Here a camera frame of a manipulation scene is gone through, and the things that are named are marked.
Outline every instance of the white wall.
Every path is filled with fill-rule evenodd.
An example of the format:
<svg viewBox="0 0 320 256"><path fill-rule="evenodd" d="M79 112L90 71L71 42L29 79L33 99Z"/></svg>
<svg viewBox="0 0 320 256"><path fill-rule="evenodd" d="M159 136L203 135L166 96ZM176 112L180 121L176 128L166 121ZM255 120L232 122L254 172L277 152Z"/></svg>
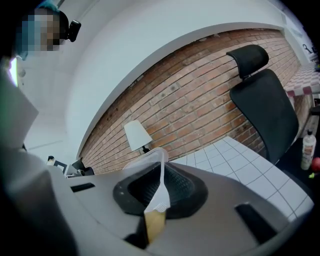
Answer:
<svg viewBox="0 0 320 256"><path fill-rule="evenodd" d="M300 63L302 65L308 64L310 62L309 53L303 48L303 44L312 51L312 42L304 31L303 25L282 2L279 0L268 1L282 13L282 19L284 21L283 34Z"/></svg>
<svg viewBox="0 0 320 256"><path fill-rule="evenodd" d="M64 164L76 159L70 155L64 119L52 114L40 113L33 122L25 140L27 151L47 161L48 156Z"/></svg>
<svg viewBox="0 0 320 256"><path fill-rule="evenodd" d="M99 3L87 17L95 12ZM74 73L66 112L71 153L80 153L117 96L176 49L224 31L282 27L280 12L265 0L144 0L130 6L94 38Z"/></svg>

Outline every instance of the chair backrest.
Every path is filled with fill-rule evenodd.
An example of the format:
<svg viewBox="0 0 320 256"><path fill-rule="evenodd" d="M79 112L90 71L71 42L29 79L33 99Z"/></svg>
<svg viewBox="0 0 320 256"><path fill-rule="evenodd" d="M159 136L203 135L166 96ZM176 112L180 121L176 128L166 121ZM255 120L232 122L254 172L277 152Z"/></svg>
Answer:
<svg viewBox="0 0 320 256"><path fill-rule="evenodd" d="M252 123L275 164L294 141L299 123L277 75L264 69L230 90L230 98Z"/></svg>

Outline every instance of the plastic bag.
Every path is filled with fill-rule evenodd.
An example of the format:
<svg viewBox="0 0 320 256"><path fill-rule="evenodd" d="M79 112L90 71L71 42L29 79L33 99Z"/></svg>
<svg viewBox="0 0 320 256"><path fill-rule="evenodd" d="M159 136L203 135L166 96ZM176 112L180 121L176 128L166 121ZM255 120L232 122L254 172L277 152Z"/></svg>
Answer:
<svg viewBox="0 0 320 256"><path fill-rule="evenodd" d="M159 213L163 213L166 209L170 208L170 198L168 190L165 186L165 162L168 162L169 156L168 152L161 147L156 147L148 153L138 157L134 161L128 163L123 170L130 168L138 168L144 170L145 168L153 165L156 162L161 163L161 173L160 173L160 185L156 192L154 193L149 205L144 210L144 213L152 212L157 210Z"/></svg>

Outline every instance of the white tiled floor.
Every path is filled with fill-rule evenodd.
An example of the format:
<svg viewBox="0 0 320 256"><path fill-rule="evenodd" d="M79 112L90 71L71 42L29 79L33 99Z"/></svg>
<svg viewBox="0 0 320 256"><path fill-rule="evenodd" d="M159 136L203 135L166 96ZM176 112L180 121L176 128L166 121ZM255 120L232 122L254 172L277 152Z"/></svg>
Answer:
<svg viewBox="0 0 320 256"><path fill-rule="evenodd" d="M247 185L250 182L253 182L257 178L259 178L262 175L262 173L258 171L258 169L254 167L251 163L249 163L240 170L237 170L235 172L235 175L237 175L241 183Z"/></svg>
<svg viewBox="0 0 320 256"><path fill-rule="evenodd" d="M277 192L276 188L263 175L261 175L256 180L252 181L250 184L247 185L247 187L252 191L256 192L264 199L268 199L275 192Z"/></svg>
<svg viewBox="0 0 320 256"><path fill-rule="evenodd" d="M306 192L304 192L292 179L289 179L289 181L279 189L279 192L294 211L307 197Z"/></svg>
<svg viewBox="0 0 320 256"><path fill-rule="evenodd" d="M223 176L227 176L227 175L233 173L232 169L230 168L230 166L229 166L229 164L227 162L224 162L224 163L222 163L220 165L212 167L212 171L213 171L214 174L220 174L220 175L223 175Z"/></svg>
<svg viewBox="0 0 320 256"><path fill-rule="evenodd" d="M231 166L233 171L237 171L241 169L242 167L249 164L249 161L245 159L241 154L236 156L235 158L232 158L228 161L229 165Z"/></svg>
<svg viewBox="0 0 320 256"><path fill-rule="evenodd" d="M172 162L243 183L277 207L289 221L307 213L314 205L310 197L281 170L230 137Z"/></svg>
<svg viewBox="0 0 320 256"><path fill-rule="evenodd" d="M221 165L222 163L224 163L226 160L223 158L222 155L217 155L211 159L209 159L209 162L210 162L210 165L211 167L215 167L215 166L218 166L218 165Z"/></svg>
<svg viewBox="0 0 320 256"><path fill-rule="evenodd" d="M272 182L277 190L289 180L289 177L275 166L271 167L264 176Z"/></svg>

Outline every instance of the white ceiling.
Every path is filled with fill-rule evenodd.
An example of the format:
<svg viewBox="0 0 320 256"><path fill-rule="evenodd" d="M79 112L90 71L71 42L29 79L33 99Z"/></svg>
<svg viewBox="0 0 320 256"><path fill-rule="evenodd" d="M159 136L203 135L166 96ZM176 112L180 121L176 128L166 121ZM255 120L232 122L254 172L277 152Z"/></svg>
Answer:
<svg viewBox="0 0 320 256"><path fill-rule="evenodd" d="M60 6L69 19L81 22L75 42L66 41L59 51L30 53L26 61L18 60L18 72L24 77L18 84L40 111L63 115L68 101L71 79L83 52L98 32L116 15L137 0L65 0Z"/></svg>

